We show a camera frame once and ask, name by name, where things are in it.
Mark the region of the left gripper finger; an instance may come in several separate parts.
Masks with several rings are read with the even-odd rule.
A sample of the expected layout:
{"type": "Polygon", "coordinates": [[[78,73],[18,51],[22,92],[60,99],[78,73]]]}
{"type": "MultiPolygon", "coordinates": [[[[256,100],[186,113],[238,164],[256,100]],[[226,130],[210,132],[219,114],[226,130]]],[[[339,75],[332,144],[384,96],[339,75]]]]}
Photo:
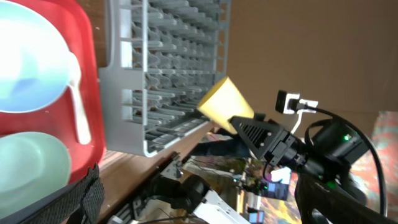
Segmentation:
{"type": "Polygon", "coordinates": [[[1,224],[96,223],[104,202],[98,164],[84,178],[1,219],[1,224]]]}

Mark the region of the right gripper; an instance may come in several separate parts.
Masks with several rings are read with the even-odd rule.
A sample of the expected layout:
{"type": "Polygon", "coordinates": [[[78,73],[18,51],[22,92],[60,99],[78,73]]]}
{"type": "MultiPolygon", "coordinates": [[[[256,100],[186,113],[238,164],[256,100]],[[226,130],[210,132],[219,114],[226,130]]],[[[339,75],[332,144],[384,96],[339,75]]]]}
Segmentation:
{"type": "Polygon", "coordinates": [[[272,166],[287,167],[303,166],[307,160],[302,140],[277,123],[240,116],[233,116],[229,122],[256,159],[266,158],[272,166]]]}

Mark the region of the yellow cup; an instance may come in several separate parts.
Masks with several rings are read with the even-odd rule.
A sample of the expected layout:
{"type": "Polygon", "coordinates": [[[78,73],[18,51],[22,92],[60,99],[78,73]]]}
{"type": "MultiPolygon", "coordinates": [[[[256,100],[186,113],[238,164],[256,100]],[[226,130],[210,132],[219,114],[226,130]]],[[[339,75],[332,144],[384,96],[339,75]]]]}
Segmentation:
{"type": "Polygon", "coordinates": [[[197,110],[231,134],[237,131],[229,120],[233,116],[253,118],[254,111],[229,77],[218,81],[197,104],[197,110]]]}

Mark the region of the green bowl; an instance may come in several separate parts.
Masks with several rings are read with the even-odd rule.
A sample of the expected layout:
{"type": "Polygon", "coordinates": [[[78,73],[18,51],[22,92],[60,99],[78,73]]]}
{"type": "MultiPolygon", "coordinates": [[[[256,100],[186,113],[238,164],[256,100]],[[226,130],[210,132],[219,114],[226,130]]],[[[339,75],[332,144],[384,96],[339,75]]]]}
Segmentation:
{"type": "Polygon", "coordinates": [[[61,140],[40,132],[1,138],[1,218],[69,183],[72,160],[61,140]]]}

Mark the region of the white plastic spoon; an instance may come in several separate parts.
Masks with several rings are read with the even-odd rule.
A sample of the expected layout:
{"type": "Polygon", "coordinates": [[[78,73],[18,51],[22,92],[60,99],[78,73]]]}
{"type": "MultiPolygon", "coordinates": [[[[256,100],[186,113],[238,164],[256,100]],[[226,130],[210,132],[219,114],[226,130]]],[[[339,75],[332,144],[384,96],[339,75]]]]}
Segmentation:
{"type": "Polygon", "coordinates": [[[73,53],[69,52],[68,59],[70,74],[68,87],[72,94],[76,136],[80,144],[86,145],[91,141],[91,133],[80,93],[81,69],[78,59],[73,53]]]}

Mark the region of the light blue bowl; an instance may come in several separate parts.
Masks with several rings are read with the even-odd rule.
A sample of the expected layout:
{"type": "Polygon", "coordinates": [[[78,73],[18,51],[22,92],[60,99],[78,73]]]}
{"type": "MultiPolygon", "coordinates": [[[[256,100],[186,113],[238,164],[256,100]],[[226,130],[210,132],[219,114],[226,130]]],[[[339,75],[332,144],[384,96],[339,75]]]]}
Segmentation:
{"type": "Polygon", "coordinates": [[[45,17],[1,1],[1,111],[30,113],[56,102],[81,78],[77,57],[45,17]]]}

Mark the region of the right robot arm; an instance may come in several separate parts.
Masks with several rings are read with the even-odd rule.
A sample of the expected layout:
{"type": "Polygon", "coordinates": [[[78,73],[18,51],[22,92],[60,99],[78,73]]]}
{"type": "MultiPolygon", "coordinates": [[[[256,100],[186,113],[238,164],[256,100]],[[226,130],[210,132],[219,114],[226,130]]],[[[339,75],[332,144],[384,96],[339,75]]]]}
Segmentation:
{"type": "Polygon", "coordinates": [[[352,164],[372,149],[357,131],[333,129],[338,120],[325,119],[316,123],[322,129],[314,141],[301,141],[272,120],[234,116],[229,122],[257,159],[299,174],[295,200],[302,223],[391,223],[385,184],[375,212],[349,179],[352,164]]]}

